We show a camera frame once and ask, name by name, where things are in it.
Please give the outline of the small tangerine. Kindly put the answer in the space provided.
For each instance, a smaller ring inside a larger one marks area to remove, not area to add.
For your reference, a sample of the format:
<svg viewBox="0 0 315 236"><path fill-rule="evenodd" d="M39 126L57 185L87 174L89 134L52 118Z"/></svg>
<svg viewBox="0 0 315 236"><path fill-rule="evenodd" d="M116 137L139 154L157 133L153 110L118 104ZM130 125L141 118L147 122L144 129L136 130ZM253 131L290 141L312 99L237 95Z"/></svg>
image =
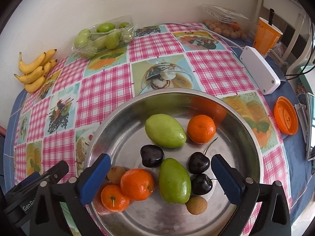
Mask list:
<svg viewBox="0 0 315 236"><path fill-rule="evenodd" d="M109 211L121 212L127 209L130 199L122 193L119 185L109 184L101 191L101 202Z"/></svg>

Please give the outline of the small brown longan fruit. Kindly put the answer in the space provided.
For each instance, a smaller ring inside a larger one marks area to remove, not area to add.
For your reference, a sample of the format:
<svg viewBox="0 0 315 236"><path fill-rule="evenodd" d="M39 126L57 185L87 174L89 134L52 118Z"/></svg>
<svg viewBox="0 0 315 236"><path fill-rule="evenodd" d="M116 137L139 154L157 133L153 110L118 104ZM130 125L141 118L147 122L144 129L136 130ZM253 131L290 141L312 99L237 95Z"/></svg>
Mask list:
<svg viewBox="0 0 315 236"><path fill-rule="evenodd" d="M201 196L193 196L185 205L190 214L200 215L206 211L208 202Z"/></svg>

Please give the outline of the dark cherry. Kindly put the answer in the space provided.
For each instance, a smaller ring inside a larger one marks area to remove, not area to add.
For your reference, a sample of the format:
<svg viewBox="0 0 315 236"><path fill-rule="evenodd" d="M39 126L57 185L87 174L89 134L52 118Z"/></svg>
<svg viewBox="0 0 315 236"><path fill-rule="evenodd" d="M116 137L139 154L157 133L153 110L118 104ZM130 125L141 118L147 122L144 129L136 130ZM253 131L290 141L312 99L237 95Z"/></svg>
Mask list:
<svg viewBox="0 0 315 236"><path fill-rule="evenodd" d="M162 164L164 151L156 145L147 144L140 148L142 164L147 168L155 168Z"/></svg>
<svg viewBox="0 0 315 236"><path fill-rule="evenodd" d="M204 173L210 167L210 159L207 157L207 152L211 145L217 140L215 138L203 152L194 152L187 161L188 171L193 175Z"/></svg>
<svg viewBox="0 0 315 236"><path fill-rule="evenodd" d="M209 178L208 175L202 173L191 176L191 190L194 195L206 195L213 188L215 178Z"/></svg>

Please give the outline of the green mango-shaped fruit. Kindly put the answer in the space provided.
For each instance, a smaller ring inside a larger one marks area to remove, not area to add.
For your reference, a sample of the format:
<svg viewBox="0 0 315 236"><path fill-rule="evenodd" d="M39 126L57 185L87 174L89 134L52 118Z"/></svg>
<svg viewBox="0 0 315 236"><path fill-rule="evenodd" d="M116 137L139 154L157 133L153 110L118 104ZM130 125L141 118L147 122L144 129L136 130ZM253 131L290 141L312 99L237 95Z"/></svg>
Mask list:
<svg viewBox="0 0 315 236"><path fill-rule="evenodd" d="M191 179L185 167L174 158L166 158L158 174L160 195L164 201L185 204L191 196Z"/></svg>
<svg viewBox="0 0 315 236"><path fill-rule="evenodd" d="M187 140L182 125L172 116L162 113L146 120L145 132L152 142L165 148L182 147Z"/></svg>

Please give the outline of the orange tangerine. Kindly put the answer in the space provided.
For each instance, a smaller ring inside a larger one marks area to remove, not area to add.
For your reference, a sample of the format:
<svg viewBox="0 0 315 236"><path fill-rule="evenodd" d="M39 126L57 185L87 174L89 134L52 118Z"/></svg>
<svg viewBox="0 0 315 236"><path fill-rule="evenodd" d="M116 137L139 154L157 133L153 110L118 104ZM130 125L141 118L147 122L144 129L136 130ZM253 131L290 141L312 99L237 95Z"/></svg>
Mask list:
<svg viewBox="0 0 315 236"><path fill-rule="evenodd" d="M188 122L187 134L194 143L205 144L215 136L216 125L211 117L199 114Z"/></svg>

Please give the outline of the pink checkered fruit tablecloth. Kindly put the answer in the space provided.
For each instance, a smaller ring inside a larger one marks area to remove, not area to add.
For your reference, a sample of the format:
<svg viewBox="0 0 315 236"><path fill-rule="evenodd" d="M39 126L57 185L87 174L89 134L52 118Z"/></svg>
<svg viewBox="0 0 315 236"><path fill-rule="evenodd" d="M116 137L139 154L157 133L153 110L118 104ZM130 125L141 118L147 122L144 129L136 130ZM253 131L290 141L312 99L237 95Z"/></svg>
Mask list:
<svg viewBox="0 0 315 236"><path fill-rule="evenodd" d="M44 84L16 103L9 181L17 185L62 160L69 172L57 184L78 178L105 119L131 99L164 89L203 92L240 112L262 152L260 184L280 181L291 209L288 162L271 109L240 58L200 23L138 29L131 43L114 50L59 60Z"/></svg>

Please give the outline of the round stainless steel bowl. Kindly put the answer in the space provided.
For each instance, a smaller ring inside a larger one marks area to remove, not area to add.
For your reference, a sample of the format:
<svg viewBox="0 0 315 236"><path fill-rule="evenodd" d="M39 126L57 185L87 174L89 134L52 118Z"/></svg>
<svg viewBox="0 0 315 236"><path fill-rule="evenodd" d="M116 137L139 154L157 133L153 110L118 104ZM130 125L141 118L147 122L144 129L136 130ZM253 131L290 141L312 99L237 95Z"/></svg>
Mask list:
<svg viewBox="0 0 315 236"><path fill-rule="evenodd" d="M137 96L112 112L95 132L85 159L91 166L102 153L113 166L143 168L140 150L150 145L145 132L146 120L167 114L186 128L198 114L211 117L216 125L213 139L206 144L187 140L181 147L164 148L164 165L150 168L155 180L165 174L173 184L189 182L189 157L205 152L208 158L221 155L243 177L263 182L263 160L259 143L240 112L224 101L203 92L164 89ZM204 198L206 210L191 214L184 204L166 202L159 186L143 201L132 201L126 210L108 211L97 195L90 204L95 221L108 235L217 235L236 210L217 181Z"/></svg>

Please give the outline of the bunch of yellow bananas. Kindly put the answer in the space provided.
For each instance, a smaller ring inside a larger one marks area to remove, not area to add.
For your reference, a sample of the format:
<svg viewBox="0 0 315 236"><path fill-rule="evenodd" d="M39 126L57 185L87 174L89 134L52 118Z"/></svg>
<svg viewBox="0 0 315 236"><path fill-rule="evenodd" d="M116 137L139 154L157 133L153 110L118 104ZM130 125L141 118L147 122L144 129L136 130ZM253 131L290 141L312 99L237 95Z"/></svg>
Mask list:
<svg viewBox="0 0 315 236"><path fill-rule="evenodd" d="M43 52L31 63L25 63L22 59L22 52L19 52L18 69L22 75L14 74L14 76L27 93L36 92L44 84L47 75L58 62L53 58L56 52L57 49Z"/></svg>

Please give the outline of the orange plastic lid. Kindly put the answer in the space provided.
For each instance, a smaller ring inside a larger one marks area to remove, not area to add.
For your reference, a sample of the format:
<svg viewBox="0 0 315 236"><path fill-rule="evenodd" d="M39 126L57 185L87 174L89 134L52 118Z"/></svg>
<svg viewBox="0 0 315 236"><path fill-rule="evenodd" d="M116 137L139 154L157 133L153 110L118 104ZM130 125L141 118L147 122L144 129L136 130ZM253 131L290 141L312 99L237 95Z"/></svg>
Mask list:
<svg viewBox="0 0 315 236"><path fill-rule="evenodd" d="M283 134L295 135L298 130L298 118L292 103L280 96L273 108L275 121Z"/></svg>

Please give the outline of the plastic tray of green jujubes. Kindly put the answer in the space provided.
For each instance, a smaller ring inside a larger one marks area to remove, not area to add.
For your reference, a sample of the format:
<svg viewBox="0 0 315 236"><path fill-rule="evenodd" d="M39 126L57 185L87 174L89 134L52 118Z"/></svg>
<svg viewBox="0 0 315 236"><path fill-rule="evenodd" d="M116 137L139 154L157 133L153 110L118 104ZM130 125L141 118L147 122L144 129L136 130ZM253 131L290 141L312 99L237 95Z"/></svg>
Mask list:
<svg viewBox="0 0 315 236"><path fill-rule="evenodd" d="M132 16L121 16L82 29L73 39L72 50L80 58L90 59L105 50L129 44L134 39Z"/></svg>

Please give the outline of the white rectangular device box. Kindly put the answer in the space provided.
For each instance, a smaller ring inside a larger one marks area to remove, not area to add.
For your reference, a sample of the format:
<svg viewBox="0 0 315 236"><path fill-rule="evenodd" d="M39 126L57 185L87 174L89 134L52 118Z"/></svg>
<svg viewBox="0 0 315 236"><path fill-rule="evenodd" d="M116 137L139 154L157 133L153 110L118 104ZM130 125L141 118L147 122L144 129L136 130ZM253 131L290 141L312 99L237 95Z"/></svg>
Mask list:
<svg viewBox="0 0 315 236"><path fill-rule="evenodd" d="M245 46L240 55L240 61L263 95L272 94L280 86L281 81L278 75L255 48Z"/></svg>

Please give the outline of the black power adapter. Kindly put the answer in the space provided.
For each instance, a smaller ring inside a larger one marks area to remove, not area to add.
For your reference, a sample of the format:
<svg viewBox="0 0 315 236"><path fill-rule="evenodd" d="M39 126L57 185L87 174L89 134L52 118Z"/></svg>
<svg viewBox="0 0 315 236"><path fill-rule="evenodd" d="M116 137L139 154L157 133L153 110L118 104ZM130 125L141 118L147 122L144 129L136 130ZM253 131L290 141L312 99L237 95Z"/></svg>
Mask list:
<svg viewBox="0 0 315 236"><path fill-rule="evenodd" d="M283 75L283 74L278 74L278 78L280 80L280 85L281 86L287 82L286 76Z"/></svg>

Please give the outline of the orange paper cup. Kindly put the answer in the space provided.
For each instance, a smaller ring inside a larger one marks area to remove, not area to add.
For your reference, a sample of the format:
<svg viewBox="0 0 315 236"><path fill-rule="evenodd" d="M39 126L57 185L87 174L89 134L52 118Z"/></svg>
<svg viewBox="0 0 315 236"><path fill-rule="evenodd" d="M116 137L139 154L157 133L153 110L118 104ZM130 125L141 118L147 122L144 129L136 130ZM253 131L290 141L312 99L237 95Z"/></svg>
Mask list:
<svg viewBox="0 0 315 236"><path fill-rule="evenodd" d="M259 17L257 31L253 47L262 55L266 56L268 51L273 49L283 35L282 31L273 24L274 10L270 9L269 18Z"/></svg>

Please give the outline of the plastic box of longans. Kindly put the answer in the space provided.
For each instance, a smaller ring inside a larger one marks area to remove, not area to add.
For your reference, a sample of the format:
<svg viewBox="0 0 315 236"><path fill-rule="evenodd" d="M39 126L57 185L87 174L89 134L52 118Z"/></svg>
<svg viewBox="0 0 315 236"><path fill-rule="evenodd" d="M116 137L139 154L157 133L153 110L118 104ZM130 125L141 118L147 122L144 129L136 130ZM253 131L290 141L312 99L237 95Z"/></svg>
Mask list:
<svg viewBox="0 0 315 236"><path fill-rule="evenodd" d="M203 4L200 7L202 23L215 33L232 40L251 42L257 30L254 22L246 16L225 7Z"/></svg>

